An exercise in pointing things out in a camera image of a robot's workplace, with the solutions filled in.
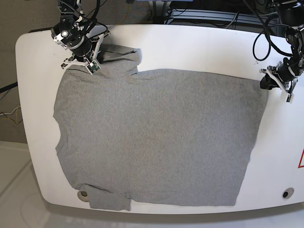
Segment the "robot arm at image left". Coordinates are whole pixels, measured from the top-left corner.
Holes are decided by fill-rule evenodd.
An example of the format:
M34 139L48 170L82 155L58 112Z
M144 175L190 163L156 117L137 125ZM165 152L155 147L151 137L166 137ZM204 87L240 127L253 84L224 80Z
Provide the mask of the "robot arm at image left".
M58 0L60 22L51 29L53 40L65 49L70 50L77 60L92 62L92 41L87 34L97 24L96 16L99 12L100 1L96 2L91 17L83 13L81 1Z

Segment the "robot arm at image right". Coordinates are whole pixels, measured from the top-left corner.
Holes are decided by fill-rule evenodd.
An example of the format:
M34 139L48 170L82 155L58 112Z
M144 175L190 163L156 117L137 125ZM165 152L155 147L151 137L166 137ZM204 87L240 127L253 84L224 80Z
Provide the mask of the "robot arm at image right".
M288 88L289 83L296 80L304 71L304 38L301 30L304 28L304 2L302 0L275 0L273 1L277 11L277 17L281 22L280 26L285 28L285 39L291 47L291 54L283 53L271 46L276 52L285 56L282 63L277 66L270 66L270 74L278 80L276 82L269 73L260 81L260 88L271 90L282 84Z

